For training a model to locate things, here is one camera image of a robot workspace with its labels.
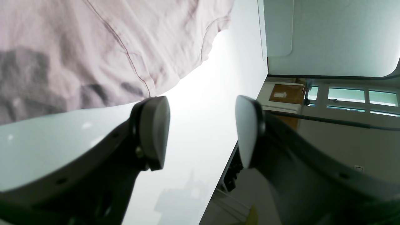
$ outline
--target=white wall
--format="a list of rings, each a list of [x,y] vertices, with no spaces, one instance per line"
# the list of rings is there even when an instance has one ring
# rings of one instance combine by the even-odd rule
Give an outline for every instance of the white wall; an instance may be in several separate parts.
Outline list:
[[[292,52],[294,0],[264,0],[268,57]]]
[[[269,74],[386,76],[400,56],[399,11],[398,0],[294,1],[292,51],[269,55]],[[270,14],[266,19],[285,24],[287,17]],[[267,35],[267,48],[286,40]]]

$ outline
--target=light pink t-shirt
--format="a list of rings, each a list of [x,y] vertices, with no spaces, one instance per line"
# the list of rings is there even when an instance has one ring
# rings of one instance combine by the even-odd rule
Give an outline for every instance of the light pink t-shirt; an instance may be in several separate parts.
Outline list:
[[[160,95],[198,67],[233,0],[0,0],[0,125]]]

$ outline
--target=bright light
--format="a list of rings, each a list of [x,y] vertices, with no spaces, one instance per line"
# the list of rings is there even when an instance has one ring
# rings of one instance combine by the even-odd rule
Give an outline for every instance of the bright light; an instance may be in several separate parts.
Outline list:
[[[93,126],[93,124],[91,122],[85,122],[82,124],[82,130],[88,129],[92,126]]]
[[[388,105],[388,106],[396,106],[396,104],[387,103],[387,102],[374,102],[370,101],[371,104],[381,104],[381,105]]]
[[[371,111],[371,113],[372,113],[372,114],[386,115],[386,116],[391,116],[391,117],[400,117],[400,115],[392,114],[392,113],[386,113],[386,112]]]
[[[356,109],[356,108],[344,108],[344,107],[336,107],[336,106],[327,106],[327,108],[335,108],[335,109],[341,109],[341,110],[346,110],[346,111],[357,111],[357,112],[362,112],[362,113],[365,112],[365,110],[363,110],[363,109]]]
[[[336,99],[338,101],[345,101],[345,102],[361,102],[365,103],[365,100],[359,100],[359,99],[351,99],[351,98],[336,98],[336,97],[329,97],[329,100]]]

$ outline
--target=window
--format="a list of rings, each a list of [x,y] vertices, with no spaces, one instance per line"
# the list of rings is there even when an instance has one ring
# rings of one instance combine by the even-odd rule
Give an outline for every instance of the window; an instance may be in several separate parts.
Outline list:
[[[400,117],[400,115],[387,113],[387,112],[371,111],[371,113],[372,114],[381,114],[381,115],[386,115],[386,116],[392,116],[392,117]]]
[[[365,103],[364,90],[329,88],[328,100]]]
[[[318,87],[313,86],[311,90],[308,91],[308,99],[309,100],[317,100],[317,94],[318,94]]]
[[[398,106],[396,93],[370,90],[370,103]]]
[[[327,106],[327,108],[335,108],[335,109],[341,109],[341,110],[356,111],[356,112],[365,113],[364,109],[357,109],[357,108],[344,108],[344,107],[336,107],[336,106]]]

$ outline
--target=window frame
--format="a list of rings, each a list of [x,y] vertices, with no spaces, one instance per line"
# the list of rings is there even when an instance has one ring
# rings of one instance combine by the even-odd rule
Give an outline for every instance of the window frame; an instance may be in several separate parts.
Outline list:
[[[317,100],[310,100],[311,104],[315,104],[315,108],[327,108],[327,106],[333,106],[333,107],[365,110],[365,112],[368,114],[371,114],[371,111],[377,111],[382,113],[400,115],[400,90],[397,88],[383,87],[383,86],[364,86],[356,84],[316,84],[313,86],[318,87]],[[332,100],[328,100],[330,88],[363,90],[365,103],[347,102],[347,101],[334,102]],[[388,105],[370,103],[369,91],[378,91],[378,92],[396,94],[398,106],[388,106]]]

